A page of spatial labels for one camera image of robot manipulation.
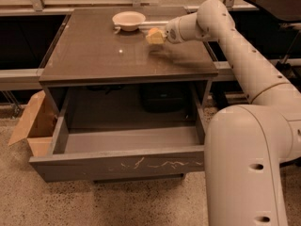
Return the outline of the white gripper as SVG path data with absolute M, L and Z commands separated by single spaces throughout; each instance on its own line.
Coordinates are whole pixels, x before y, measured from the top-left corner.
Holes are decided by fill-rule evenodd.
M 165 27 L 166 38 L 160 32 L 148 34 L 146 39 L 149 44 L 163 44 L 165 39 L 171 43 L 182 43 L 183 39 L 180 33 L 180 19 L 175 18 L 170 20 Z

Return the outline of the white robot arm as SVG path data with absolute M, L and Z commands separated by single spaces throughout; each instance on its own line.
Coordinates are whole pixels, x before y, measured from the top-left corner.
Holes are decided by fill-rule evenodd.
M 207 39 L 218 42 L 247 98 L 207 127 L 209 226 L 288 226 L 280 166 L 301 156 L 301 93 L 236 30 L 218 0 L 147 35 L 150 44 Z

